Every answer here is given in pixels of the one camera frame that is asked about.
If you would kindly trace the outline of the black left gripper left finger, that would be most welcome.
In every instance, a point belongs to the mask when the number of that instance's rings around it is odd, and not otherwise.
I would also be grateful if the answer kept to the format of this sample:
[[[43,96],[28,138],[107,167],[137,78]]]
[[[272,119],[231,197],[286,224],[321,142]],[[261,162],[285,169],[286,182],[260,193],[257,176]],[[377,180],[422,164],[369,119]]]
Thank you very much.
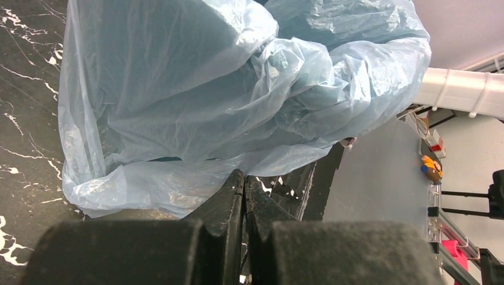
[[[180,220],[92,220],[51,227],[21,284],[237,284],[245,177],[234,170]]]

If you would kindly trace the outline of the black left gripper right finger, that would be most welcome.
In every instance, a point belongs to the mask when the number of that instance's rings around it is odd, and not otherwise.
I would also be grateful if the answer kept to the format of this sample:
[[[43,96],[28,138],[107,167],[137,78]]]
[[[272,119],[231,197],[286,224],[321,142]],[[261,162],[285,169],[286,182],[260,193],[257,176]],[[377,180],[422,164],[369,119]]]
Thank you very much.
[[[244,187],[253,284],[442,284],[431,246],[393,221],[298,221],[261,183]]]

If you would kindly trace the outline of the translucent blue plastic bag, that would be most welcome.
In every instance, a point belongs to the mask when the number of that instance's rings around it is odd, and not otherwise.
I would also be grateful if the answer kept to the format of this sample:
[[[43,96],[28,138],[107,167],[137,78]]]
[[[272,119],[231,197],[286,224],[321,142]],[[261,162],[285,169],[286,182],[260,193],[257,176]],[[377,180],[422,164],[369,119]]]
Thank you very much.
[[[406,109],[429,41],[412,1],[70,1],[63,194],[184,217],[235,169],[284,175]]]

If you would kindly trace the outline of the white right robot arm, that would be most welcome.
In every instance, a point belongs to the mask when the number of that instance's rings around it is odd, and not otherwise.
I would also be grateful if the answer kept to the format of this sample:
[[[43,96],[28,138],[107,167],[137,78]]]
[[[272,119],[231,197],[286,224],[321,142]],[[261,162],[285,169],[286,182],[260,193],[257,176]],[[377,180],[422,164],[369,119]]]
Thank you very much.
[[[503,74],[428,68],[414,104],[503,119]]]

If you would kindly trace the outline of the pink plastic part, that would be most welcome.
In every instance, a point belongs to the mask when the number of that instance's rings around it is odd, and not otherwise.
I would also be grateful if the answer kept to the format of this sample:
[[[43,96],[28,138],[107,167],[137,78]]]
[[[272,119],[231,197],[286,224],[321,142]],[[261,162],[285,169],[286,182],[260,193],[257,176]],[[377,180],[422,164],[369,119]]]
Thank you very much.
[[[458,247],[459,242],[457,240],[443,240],[442,245],[448,250],[457,263],[468,272],[468,258]]]

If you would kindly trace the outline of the orange blue toy figure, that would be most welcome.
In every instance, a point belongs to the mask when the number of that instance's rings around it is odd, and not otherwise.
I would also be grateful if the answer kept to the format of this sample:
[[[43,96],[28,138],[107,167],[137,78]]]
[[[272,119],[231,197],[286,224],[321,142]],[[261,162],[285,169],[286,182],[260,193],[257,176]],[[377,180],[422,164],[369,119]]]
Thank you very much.
[[[434,185],[440,185],[442,183],[443,172],[441,165],[430,158],[429,156],[423,155],[421,157],[422,165],[421,171],[425,177],[430,180]]]

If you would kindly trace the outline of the aluminium frame rail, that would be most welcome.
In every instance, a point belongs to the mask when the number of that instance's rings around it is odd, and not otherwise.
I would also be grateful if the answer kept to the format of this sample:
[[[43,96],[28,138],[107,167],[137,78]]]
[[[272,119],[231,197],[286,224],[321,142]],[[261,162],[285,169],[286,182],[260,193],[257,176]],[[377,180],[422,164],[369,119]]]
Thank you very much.
[[[478,212],[441,208],[442,195],[487,198],[489,211]],[[429,244],[441,271],[453,278],[454,284],[503,284],[503,261],[487,248],[476,246],[456,226],[448,214],[488,217],[503,220],[503,184],[493,182],[488,193],[442,191],[441,185],[430,185],[427,209]]]

